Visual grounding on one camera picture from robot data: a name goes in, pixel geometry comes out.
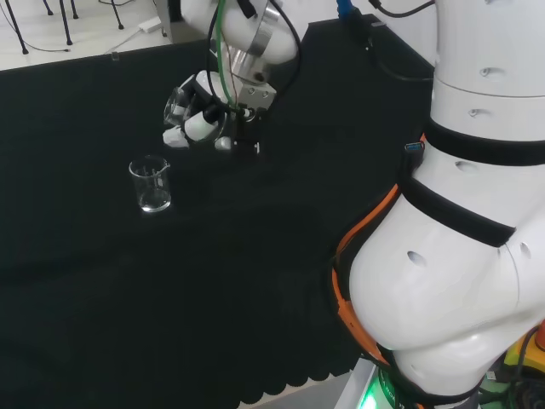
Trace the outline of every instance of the glass beaker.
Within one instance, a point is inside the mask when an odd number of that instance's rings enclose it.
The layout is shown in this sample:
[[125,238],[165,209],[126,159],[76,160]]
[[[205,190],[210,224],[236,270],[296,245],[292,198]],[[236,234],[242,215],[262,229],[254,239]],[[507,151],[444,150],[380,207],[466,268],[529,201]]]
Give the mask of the glass beaker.
[[157,213],[170,206],[167,172],[170,164],[159,156],[145,156],[129,165],[138,205],[146,213]]

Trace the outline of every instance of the green light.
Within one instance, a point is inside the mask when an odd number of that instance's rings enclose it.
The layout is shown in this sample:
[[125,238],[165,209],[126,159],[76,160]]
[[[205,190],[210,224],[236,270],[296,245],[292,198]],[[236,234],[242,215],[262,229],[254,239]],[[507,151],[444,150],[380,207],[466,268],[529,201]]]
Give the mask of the green light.
[[376,409],[376,400],[373,394],[367,394],[359,404],[359,409]]

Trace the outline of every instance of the white cable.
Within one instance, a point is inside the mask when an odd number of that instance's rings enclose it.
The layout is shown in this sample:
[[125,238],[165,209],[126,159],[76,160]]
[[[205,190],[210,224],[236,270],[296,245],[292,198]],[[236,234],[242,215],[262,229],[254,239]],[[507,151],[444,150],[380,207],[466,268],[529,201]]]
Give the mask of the white cable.
[[133,38],[135,38],[138,34],[142,33],[143,30],[141,28],[138,29],[137,32],[134,32],[130,35],[130,37],[126,38],[125,40],[123,40],[121,43],[119,43],[118,45],[114,46],[114,47],[111,47],[109,50],[107,50],[107,52],[105,52],[103,55],[106,55],[106,54],[110,54],[110,53],[113,53],[116,49],[118,49],[119,47],[121,47],[123,44],[125,43],[128,43],[130,40],[132,40]]

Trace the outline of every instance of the black band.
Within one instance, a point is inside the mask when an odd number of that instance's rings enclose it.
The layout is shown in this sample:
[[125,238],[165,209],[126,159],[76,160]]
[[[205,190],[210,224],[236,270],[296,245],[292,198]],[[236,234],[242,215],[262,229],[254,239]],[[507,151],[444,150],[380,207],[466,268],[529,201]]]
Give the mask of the black band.
[[473,213],[414,179],[412,171],[415,169],[413,164],[417,160],[414,158],[415,155],[418,153],[409,153],[405,149],[399,172],[399,188],[409,203],[436,222],[480,243],[501,247],[508,242],[515,228]]
[[545,164],[545,141],[497,141],[448,130],[430,119],[427,141],[441,152],[481,164],[536,166]]

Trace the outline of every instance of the blue connector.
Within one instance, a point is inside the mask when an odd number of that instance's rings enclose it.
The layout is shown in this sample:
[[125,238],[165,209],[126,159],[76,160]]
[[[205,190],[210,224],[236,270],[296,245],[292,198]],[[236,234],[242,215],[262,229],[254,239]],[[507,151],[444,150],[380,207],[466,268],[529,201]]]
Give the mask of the blue connector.
[[354,6],[350,0],[337,0],[337,11],[340,19],[349,15],[353,8]]

